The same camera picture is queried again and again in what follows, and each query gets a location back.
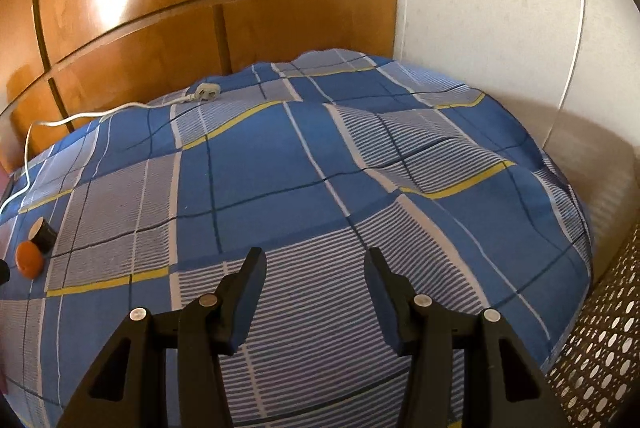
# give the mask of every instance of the wooden headboard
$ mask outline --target wooden headboard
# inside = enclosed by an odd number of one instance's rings
[[[31,122],[150,101],[209,74],[338,46],[390,56],[396,0],[0,0],[0,162]],[[37,127],[31,154],[75,127]]]

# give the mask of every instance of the bedsheet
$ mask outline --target bedsheet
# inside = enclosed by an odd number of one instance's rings
[[[497,308],[550,368],[592,240],[572,187],[494,99],[339,49],[207,80],[213,102],[129,109],[50,147],[0,217],[10,267],[38,217],[59,231],[39,278],[13,270],[0,287],[7,399],[26,426],[55,426],[129,310],[183,307],[254,245],[267,279],[247,341],[222,357],[236,426],[395,426],[410,361],[383,342],[366,246],[447,307]],[[167,366],[178,426],[173,350]],[[457,352],[452,422],[462,379]]]

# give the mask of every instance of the orange object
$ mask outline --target orange object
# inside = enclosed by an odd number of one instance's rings
[[[40,249],[32,241],[22,242],[15,250],[15,265],[25,278],[36,279],[44,268]]]

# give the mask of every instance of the wicker laundry basket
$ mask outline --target wicker laundry basket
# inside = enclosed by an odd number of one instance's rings
[[[575,427],[605,428],[640,376],[640,216],[589,296],[549,381]]]

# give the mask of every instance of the round bolt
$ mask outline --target round bolt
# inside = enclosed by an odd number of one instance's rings
[[[487,309],[484,311],[484,319],[488,322],[495,323],[501,318],[500,313],[495,309]]]
[[[135,322],[140,321],[140,319],[145,319],[145,317],[146,309],[144,307],[137,307],[129,313],[129,318],[133,319]]]
[[[202,307],[213,307],[216,303],[218,303],[218,297],[215,294],[203,294],[198,303]]]
[[[433,300],[426,294],[417,294],[414,296],[414,303],[418,305],[418,307],[428,307],[433,303]]]

